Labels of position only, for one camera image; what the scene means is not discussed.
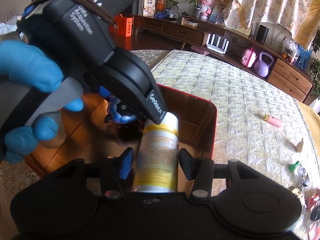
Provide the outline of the blue gloved left hand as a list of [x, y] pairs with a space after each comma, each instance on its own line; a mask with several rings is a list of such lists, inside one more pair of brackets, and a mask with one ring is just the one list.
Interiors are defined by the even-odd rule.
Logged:
[[[7, 80], [51, 93], [61, 85], [63, 73], [39, 48], [22, 41], [5, 40], [1, 42], [1, 83]], [[4, 160], [20, 163], [40, 142], [56, 138], [59, 127], [57, 118], [44, 116], [31, 127], [11, 130], [4, 136], [7, 147]]]

